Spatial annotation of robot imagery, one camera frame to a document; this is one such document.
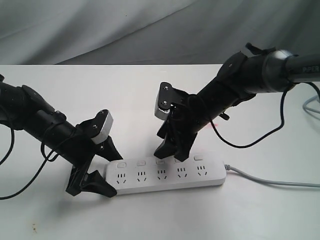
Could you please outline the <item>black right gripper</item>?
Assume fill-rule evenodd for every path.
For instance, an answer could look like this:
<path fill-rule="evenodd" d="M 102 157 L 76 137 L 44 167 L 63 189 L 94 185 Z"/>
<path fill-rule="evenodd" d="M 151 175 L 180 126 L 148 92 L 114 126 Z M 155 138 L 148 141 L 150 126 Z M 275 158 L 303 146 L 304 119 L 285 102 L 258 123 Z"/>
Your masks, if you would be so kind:
<path fill-rule="evenodd" d="M 153 155 L 158 159 L 174 156 L 179 161 L 185 161 L 190 156 L 198 132 L 212 120 L 213 95 L 188 93 L 185 105 L 174 106 L 163 120 L 156 134 L 163 141 Z"/>

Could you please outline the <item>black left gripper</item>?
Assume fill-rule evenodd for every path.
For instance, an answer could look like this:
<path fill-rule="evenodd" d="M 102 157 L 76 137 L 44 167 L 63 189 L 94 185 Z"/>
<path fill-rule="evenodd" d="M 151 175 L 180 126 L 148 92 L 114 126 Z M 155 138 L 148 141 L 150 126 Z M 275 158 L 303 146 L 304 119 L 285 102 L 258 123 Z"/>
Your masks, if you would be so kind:
<path fill-rule="evenodd" d="M 105 141 L 95 144 L 88 135 L 92 119 L 76 125 L 74 136 L 66 142 L 69 151 L 66 159 L 72 163 L 66 192 L 76 196 L 81 192 L 99 194 L 108 198 L 117 195 L 117 190 L 101 176 L 98 170 L 88 172 L 93 157 L 97 154 L 109 162 L 122 160 L 123 157 L 116 149 L 113 139 L 108 136 Z"/>

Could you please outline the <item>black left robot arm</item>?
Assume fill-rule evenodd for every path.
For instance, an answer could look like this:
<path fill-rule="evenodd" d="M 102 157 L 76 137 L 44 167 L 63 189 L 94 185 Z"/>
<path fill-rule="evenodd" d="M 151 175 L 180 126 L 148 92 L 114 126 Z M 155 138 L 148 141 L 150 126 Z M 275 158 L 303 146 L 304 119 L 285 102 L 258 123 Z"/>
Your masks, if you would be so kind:
<path fill-rule="evenodd" d="M 15 131 L 26 131 L 40 141 L 44 162 L 62 157 L 72 165 L 66 192 L 76 196 L 90 192 L 114 197 L 117 190 L 99 171 L 88 173 L 95 156 L 108 161 L 121 160 L 110 130 L 113 117 L 109 110 L 99 111 L 94 118 L 73 126 L 67 117 L 55 110 L 34 89 L 27 85 L 12 86 L 0 83 L 0 123 Z"/>

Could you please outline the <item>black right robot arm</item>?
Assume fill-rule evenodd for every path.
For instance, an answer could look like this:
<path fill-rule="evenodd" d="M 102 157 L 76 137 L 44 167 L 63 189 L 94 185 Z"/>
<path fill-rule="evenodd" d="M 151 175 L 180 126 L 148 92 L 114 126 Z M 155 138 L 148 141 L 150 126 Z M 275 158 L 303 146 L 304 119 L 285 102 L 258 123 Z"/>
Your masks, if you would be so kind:
<path fill-rule="evenodd" d="M 157 132 L 162 143 L 155 157 L 174 157 L 183 162 L 189 155 L 198 132 L 226 110 L 253 99 L 257 94 L 281 93 L 294 86 L 312 87 L 320 80 L 320 56 L 300 56 L 277 48 L 260 49 L 246 44 L 247 56 L 237 52 L 228 58 L 217 75 L 198 93 L 189 94 L 162 82 L 155 104 L 155 116 L 163 120 Z"/>

